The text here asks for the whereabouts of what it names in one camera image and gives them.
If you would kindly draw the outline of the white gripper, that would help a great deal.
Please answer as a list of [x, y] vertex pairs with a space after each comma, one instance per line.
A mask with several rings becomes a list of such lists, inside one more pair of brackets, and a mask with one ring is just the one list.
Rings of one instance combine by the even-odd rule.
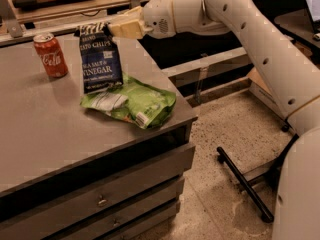
[[213, 36], [229, 32], [223, 23], [206, 14], [204, 0], [150, 0], [143, 8], [119, 12], [115, 20], [127, 22], [109, 23], [110, 33], [129, 39], [142, 39], [146, 34], [164, 39], [178, 33]]

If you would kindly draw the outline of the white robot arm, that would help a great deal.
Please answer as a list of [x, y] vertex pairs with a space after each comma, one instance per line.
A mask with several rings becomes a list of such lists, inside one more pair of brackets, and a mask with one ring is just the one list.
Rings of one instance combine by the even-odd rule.
[[108, 28], [135, 39], [232, 31], [298, 135], [281, 170], [272, 240], [320, 240], [320, 71], [252, 0], [151, 0]]

